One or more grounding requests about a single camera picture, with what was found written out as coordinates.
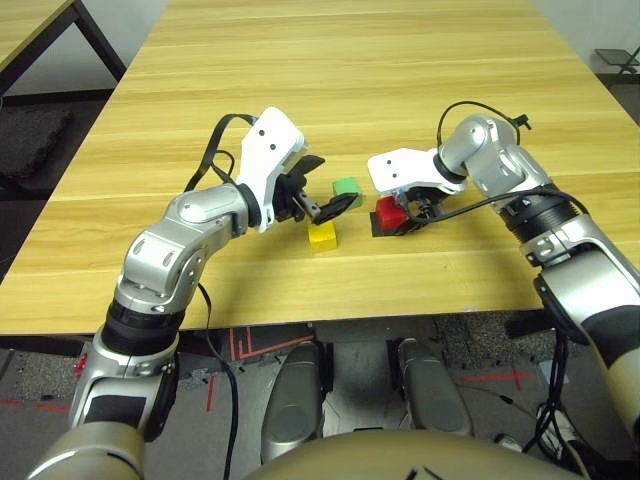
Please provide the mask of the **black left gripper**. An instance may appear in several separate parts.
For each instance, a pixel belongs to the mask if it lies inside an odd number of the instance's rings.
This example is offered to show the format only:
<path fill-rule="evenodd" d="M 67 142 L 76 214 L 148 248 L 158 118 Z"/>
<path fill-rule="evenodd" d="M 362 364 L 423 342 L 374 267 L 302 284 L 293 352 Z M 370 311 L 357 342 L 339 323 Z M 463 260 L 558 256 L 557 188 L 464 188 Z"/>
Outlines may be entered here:
<path fill-rule="evenodd" d="M 340 216 L 359 199 L 357 193 L 346 192 L 334 196 L 321 207 L 311 199 L 304 190 L 306 176 L 324 163 L 322 157 L 304 155 L 288 174 L 278 176 L 273 196 L 274 215 L 278 222 L 289 219 L 300 222 L 308 217 L 314 225 L 321 225 Z"/>

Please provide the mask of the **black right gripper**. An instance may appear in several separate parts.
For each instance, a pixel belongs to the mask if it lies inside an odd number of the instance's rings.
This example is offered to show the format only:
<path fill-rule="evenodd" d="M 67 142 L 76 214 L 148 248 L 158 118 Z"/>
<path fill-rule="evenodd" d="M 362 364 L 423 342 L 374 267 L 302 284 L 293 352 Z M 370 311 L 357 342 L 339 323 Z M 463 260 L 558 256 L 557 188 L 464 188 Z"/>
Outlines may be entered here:
<path fill-rule="evenodd" d="M 429 219 L 444 215 L 443 203 L 450 195 L 434 187 L 412 187 L 408 192 L 394 190 L 393 197 L 396 203 L 408 203 L 408 212 L 412 216 L 396 228 L 396 235 L 404 236 L 425 227 Z"/>

